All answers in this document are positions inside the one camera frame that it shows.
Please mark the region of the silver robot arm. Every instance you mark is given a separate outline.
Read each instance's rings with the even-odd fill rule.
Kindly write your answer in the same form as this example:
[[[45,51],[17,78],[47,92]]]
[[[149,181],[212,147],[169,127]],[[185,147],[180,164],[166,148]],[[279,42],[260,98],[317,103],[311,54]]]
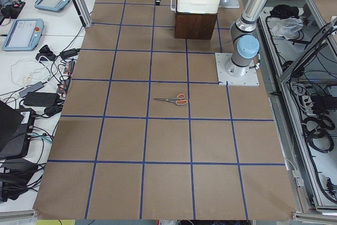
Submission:
[[[266,2],[267,0],[248,0],[241,17],[231,27],[234,53],[225,63],[225,70],[230,76],[244,76],[253,58],[258,54],[260,44],[252,32]]]

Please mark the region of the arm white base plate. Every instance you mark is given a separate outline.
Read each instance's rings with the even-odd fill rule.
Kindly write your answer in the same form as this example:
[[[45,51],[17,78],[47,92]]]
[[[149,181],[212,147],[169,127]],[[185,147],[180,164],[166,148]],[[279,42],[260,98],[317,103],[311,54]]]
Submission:
[[[239,9],[239,0],[220,0],[219,8],[233,8]]]
[[[259,86],[253,60],[249,66],[238,67],[232,62],[232,53],[215,53],[215,63],[219,85]]]

